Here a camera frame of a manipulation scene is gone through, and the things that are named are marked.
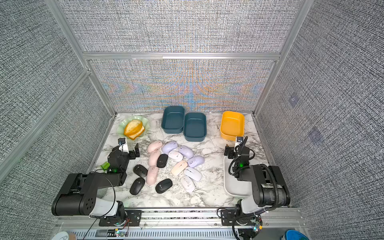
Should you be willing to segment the white storage box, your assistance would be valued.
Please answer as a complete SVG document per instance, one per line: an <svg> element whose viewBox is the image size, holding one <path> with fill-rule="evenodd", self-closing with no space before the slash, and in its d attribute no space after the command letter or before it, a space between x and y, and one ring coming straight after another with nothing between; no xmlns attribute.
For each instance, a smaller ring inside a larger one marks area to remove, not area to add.
<svg viewBox="0 0 384 240"><path fill-rule="evenodd" d="M247 198L252 195L252 183L238 181L234 176L228 173L228 168L231 163L231 159L224 156L224 188L225 191L237 198Z"/></svg>

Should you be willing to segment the white mouse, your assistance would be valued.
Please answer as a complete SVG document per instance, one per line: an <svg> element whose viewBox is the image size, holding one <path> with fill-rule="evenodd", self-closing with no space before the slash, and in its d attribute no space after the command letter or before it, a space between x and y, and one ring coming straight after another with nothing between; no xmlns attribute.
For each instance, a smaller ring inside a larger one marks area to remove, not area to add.
<svg viewBox="0 0 384 240"><path fill-rule="evenodd" d="M182 161L183 158L184 158L184 156L183 156L180 152L175 151L175 150L170 151L170 152L168 153L168 156L169 156L169 158L171 158L172 160L175 160L175 161L177 161L177 162Z"/></svg>
<svg viewBox="0 0 384 240"><path fill-rule="evenodd" d="M190 177L183 176L180 182L187 193L192 193L195 190L195 184Z"/></svg>
<svg viewBox="0 0 384 240"><path fill-rule="evenodd" d="M191 167L186 167L184 169L184 174L197 182L199 182L202 179L202 174L198 170L195 170L194 168L191 168Z"/></svg>

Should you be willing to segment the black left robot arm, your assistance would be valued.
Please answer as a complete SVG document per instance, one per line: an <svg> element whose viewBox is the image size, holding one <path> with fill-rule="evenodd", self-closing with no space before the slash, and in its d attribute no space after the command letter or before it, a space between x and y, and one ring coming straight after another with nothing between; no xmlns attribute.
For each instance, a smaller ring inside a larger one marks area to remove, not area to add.
<svg viewBox="0 0 384 240"><path fill-rule="evenodd" d="M108 155L108 167L105 173L69 174L52 204L54 216L86 216L96 206L99 189L114 188L123 185L127 178L130 160L140 157L139 144L133 150L116 146Z"/></svg>

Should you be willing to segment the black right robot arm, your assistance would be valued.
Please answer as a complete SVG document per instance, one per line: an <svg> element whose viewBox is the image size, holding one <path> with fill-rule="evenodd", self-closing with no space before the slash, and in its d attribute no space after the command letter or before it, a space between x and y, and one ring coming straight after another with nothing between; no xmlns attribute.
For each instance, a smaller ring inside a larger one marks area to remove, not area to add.
<svg viewBox="0 0 384 240"><path fill-rule="evenodd" d="M244 214L272 211L287 207L291 196L278 166L251 164L252 150L242 145L225 147L224 188L240 198L239 208Z"/></svg>

